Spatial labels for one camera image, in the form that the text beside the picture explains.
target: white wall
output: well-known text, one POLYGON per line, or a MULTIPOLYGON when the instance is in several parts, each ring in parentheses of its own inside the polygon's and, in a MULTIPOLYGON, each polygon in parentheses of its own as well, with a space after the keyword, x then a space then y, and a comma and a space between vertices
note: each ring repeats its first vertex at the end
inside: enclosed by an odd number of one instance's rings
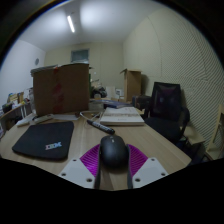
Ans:
POLYGON ((9 93, 22 92, 33 86, 30 70, 44 66, 45 51, 17 40, 0 70, 0 106, 7 102, 9 93))
POLYGON ((224 72, 213 48, 185 18, 169 8, 146 17, 123 44, 124 67, 141 69, 143 90, 155 81, 179 83, 191 123, 207 146, 224 104, 224 72))
POLYGON ((124 69, 123 45, 119 43, 86 43, 54 49, 46 53, 45 66, 69 64, 71 51, 79 49, 89 49, 89 64, 94 68, 90 70, 93 80, 100 79, 103 87, 123 88, 124 77, 119 74, 124 69))

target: black office chair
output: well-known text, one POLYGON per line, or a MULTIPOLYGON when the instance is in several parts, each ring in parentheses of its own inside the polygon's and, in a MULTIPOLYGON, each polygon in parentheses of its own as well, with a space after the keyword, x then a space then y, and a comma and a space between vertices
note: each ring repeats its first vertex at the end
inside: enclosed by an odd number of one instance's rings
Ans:
POLYGON ((155 82, 151 99, 145 108, 144 117, 146 117, 145 123, 147 125, 173 144, 177 144, 190 121, 189 110, 181 106, 180 85, 155 82), (180 129, 181 112, 184 113, 184 117, 180 129))

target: black mouse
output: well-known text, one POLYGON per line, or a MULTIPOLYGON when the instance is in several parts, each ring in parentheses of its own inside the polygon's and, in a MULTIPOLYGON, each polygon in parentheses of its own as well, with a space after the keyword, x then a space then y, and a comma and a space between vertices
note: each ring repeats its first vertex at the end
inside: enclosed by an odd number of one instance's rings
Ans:
POLYGON ((128 149, 120 136, 109 135, 101 139, 100 158, 108 168, 120 168, 128 164, 128 149))

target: mouse pad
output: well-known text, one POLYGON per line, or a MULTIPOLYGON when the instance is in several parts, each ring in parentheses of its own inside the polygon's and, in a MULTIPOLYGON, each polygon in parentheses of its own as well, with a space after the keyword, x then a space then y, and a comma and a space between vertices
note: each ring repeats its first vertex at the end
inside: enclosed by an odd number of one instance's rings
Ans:
POLYGON ((12 150, 27 156, 61 160, 68 156, 73 122, 31 125, 12 150))

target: ceiling light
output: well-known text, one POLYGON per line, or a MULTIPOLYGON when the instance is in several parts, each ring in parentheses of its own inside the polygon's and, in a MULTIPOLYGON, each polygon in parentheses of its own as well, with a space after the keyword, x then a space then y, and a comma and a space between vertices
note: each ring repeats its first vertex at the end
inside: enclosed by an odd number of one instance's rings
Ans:
POLYGON ((70 28, 71 28, 71 30, 72 30, 72 33, 74 33, 74 32, 75 32, 75 28, 74 28, 74 26, 73 26, 71 16, 68 16, 67 18, 68 18, 68 23, 69 23, 69 25, 70 25, 70 28))

